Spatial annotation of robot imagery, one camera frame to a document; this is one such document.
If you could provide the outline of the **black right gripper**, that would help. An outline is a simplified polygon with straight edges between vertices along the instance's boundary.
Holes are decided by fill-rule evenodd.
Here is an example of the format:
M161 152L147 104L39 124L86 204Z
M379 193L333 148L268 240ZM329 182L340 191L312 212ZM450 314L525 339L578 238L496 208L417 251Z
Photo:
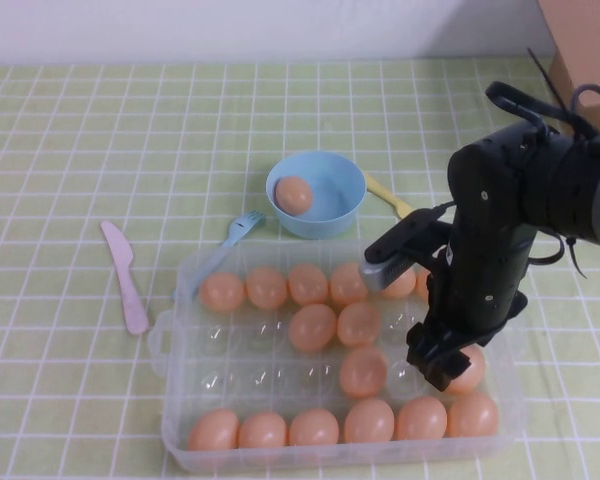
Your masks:
M406 360L439 391L471 366L465 353L484 345L512 316L527 268L531 233L454 233L427 278L429 310L407 333Z

